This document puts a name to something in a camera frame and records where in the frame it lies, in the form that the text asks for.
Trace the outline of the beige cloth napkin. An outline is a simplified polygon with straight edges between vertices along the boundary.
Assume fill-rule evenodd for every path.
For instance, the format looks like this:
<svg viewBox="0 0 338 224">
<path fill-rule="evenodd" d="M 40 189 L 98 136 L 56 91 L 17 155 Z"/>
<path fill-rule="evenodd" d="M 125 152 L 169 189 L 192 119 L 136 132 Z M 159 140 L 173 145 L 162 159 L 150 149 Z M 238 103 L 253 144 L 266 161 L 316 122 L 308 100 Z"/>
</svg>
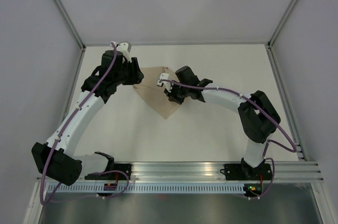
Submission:
<svg viewBox="0 0 338 224">
<path fill-rule="evenodd" d="M 141 99 L 164 119 L 168 119 L 178 108 L 179 104 L 171 102 L 164 93 L 165 88 L 157 86 L 157 80 L 163 73 L 178 81 L 175 73 L 168 67 L 148 67 L 140 69 L 144 78 L 140 84 L 133 85 Z"/>
</svg>

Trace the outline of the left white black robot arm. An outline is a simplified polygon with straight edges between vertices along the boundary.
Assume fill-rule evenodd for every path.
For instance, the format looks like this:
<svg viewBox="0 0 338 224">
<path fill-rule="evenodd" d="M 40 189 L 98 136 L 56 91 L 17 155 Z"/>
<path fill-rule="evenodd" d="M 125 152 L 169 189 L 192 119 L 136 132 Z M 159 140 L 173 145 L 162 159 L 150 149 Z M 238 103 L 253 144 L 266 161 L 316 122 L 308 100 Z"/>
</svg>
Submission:
<svg viewBox="0 0 338 224">
<path fill-rule="evenodd" d="M 32 155 L 41 174 L 65 185 L 79 177 L 105 180 L 115 175 L 114 158 L 103 152 L 75 156 L 74 152 L 96 113 L 120 85 L 141 83 L 144 75 L 136 57 L 107 50 L 92 74 L 84 81 L 79 98 L 56 132 L 45 143 L 35 143 Z"/>
</svg>

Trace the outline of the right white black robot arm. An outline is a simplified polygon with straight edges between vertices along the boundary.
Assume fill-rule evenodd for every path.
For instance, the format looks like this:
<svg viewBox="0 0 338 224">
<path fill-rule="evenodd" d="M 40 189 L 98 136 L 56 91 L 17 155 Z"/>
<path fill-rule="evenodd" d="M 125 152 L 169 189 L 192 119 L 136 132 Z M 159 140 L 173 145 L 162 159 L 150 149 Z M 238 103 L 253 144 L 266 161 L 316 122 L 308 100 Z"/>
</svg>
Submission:
<svg viewBox="0 0 338 224">
<path fill-rule="evenodd" d="M 259 90 L 247 95 L 233 90 L 221 90 L 210 79 L 200 80 L 188 66 L 178 69 L 175 75 L 178 81 L 174 81 L 168 73 L 161 74 L 157 81 L 158 86 L 164 87 L 168 100 L 181 105 L 190 97 L 200 102 L 219 105 L 238 114 L 243 131 L 248 137 L 239 174 L 245 180 L 254 180 L 264 175 L 267 139 L 277 129 L 271 120 L 280 123 L 280 116 L 267 95 Z"/>
</svg>

